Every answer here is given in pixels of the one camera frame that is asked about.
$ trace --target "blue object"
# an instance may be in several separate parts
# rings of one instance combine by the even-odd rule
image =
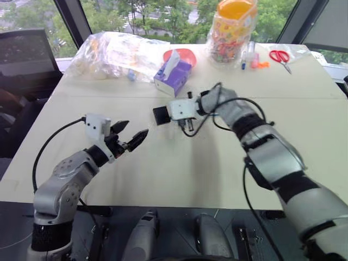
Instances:
[[[127,73],[127,77],[131,82],[134,82],[136,79],[136,74],[134,73],[132,69],[129,69]]]

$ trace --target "orange clip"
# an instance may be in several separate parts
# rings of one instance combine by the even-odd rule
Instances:
[[[259,69],[263,69],[263,68],[269,68],[270,67],[270,63],[268,61],[265,61],[264,63],[258,63],[257,67]]]

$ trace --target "scissors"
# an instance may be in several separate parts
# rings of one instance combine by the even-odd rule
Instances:
[[[285,51],[278,51],[278,50],[272,50],[270,52],[270,58],[273,61],[276,61],[277,63],[281,63],[285,69],[287,69],[287,71],[289,72],[289,74],[291,73],[290,67],[288,66],[287,62],[290,60],[290,56],[287,52]]]

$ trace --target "red scissors handle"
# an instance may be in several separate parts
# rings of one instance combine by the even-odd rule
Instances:
[[[287,52],[277,50],[270,52],[270,58],[278,63],[281,63],[282,61],[287,63],[290,60],[290,56]]]

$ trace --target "red bowl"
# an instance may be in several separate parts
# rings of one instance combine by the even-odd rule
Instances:
[[[180,59],[182,59],[186,63],[192,65],[192,68],[196,66],[197,59],[191,50],[181,48],[181,49],[175,49],[175,51],[177,51],[178,54],[180,55]],[[168,61],[169,57],[172,55],[172,52],[173,52],[173,50],[169,50],[163,54],[163,60],[165,62]]]

